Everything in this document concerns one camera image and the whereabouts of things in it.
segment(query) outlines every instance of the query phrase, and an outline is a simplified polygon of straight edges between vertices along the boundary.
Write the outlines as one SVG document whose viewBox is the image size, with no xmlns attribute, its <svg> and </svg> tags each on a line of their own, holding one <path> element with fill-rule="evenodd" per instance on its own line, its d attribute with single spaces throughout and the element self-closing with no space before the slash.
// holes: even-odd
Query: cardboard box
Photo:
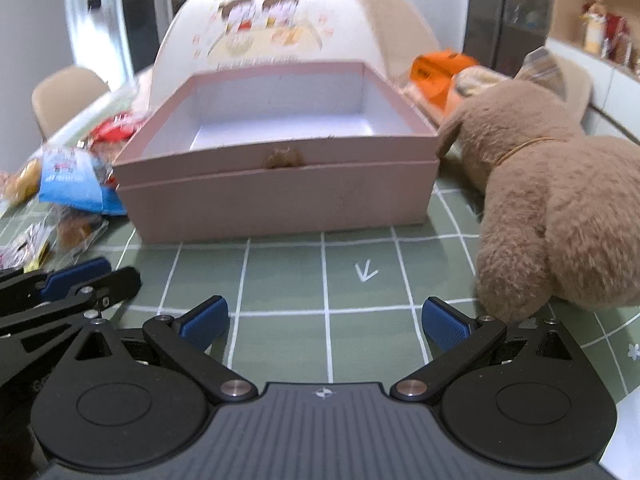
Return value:
<svg viewBox="0 0 640 480">
<path fill-rule="evenodd" d="M 193 75 L 114 164 L 148 243 L 423 222 L 436 131 L 360 62 Z"/>
</svg>

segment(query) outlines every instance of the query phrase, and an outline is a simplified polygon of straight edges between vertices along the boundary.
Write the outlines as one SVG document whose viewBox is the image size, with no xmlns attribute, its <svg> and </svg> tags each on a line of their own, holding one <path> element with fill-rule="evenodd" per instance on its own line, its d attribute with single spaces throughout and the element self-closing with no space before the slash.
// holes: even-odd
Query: plush toy ear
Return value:
<svg viewBox="0 0 640 480">
<path fill-rule="evenodd" d="M 438 147 L 436 149 L 436 156 L 438 158 L 444 158 L 445 155 L 449 153 L 453 143 L 456 142 L 456 139 L 460 134 L 463 118 L 464 105 L 461 104 L 440 125 L 440 129 L 438 129 Z"/>
</svg>

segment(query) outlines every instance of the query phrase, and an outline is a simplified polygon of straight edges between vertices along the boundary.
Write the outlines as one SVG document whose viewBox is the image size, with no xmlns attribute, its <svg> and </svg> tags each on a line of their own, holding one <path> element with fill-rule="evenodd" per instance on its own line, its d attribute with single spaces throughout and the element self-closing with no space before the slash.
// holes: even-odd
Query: gray ribbed panel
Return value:
<svg viewBox="0 0 640 480">
<path fill-rule="evenodd" d="M 270 384 L 254 402 L 223 406 L 187 451 L 109 480 L 553 480 L 610 479 L 595 466 L 520 474 L 476 460 L 442 433 L 431 412 L 384 396 L 376 384 Z M 90 475 L 55 466 L 44 480 Z"/>
</svg>

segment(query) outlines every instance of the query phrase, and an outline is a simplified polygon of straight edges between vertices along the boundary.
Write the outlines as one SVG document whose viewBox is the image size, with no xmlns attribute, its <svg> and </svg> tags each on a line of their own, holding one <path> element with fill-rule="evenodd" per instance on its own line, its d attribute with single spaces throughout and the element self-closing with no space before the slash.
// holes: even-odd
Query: metal screw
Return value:
<svg viewBox="0 0 640 480">
<path fill-rule="evenodd" d="M 400 395 L 405 397 L 417 397 L 425 394 L 428 390 L 428 386 L 422 381 L 416 379 L 405 379 L 396 384 L 396 390 Z"/>
<path fill-rule="evenodd" d="M 242 379 L 232 379 L 220 384 L 220 391 L 229 397 L 242 397 L 252 389 L 252 384 Z"/>
</svg>

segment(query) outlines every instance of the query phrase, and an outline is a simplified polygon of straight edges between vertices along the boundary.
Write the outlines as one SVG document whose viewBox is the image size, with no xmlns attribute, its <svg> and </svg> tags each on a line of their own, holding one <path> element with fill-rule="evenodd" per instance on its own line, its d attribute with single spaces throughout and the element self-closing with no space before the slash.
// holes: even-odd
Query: brown fur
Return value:
<svg viewBox="0 0 640 480">
<path fill-rule="evenodd" d="M 510 80 L 465 100 L 440 127 L 485 192 L 478 298 L 520 320 L 551 297 L 597 310 L 640 300 L 640 147 L 587 137 L 558 98 Z M 512 148 L 536 142 L 495 167 Z"/>
</svg>

